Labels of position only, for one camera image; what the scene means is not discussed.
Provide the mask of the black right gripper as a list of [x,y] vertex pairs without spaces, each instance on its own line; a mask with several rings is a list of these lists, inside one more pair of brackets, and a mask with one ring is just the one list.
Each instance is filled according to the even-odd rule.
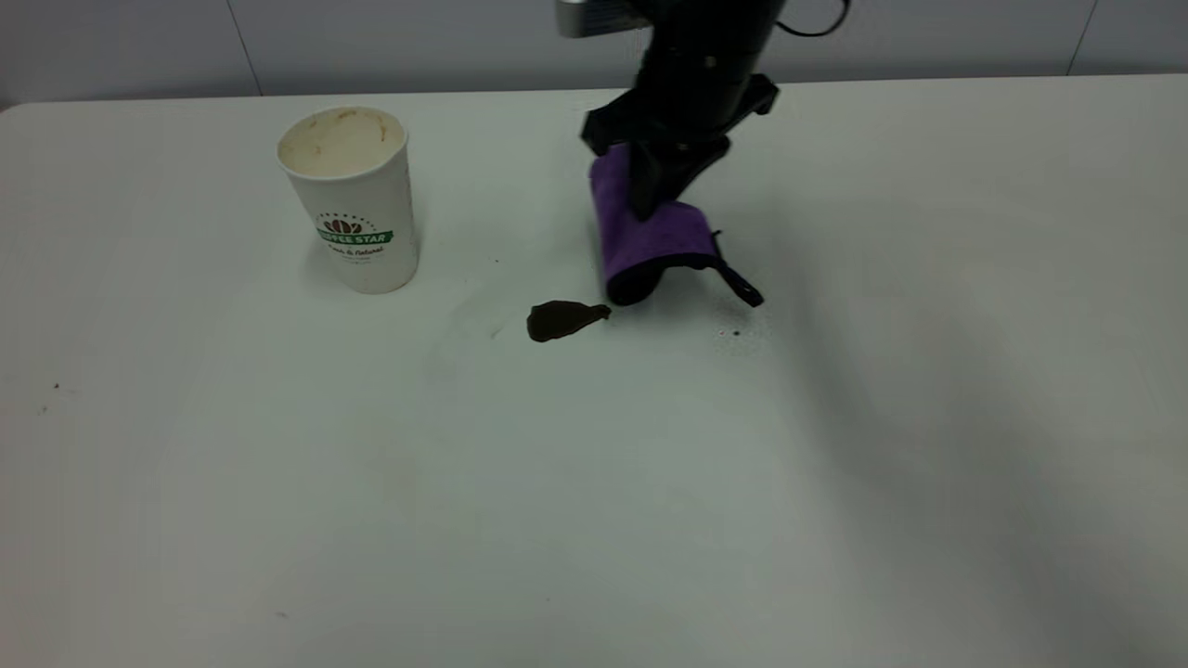
[[628,209],[646,221],[729,153],[729,131],[781,93],[756,64],[783,1],[594,1],[581,34],[651,29],[636,83],[587,114],[595,155],[628,144]]

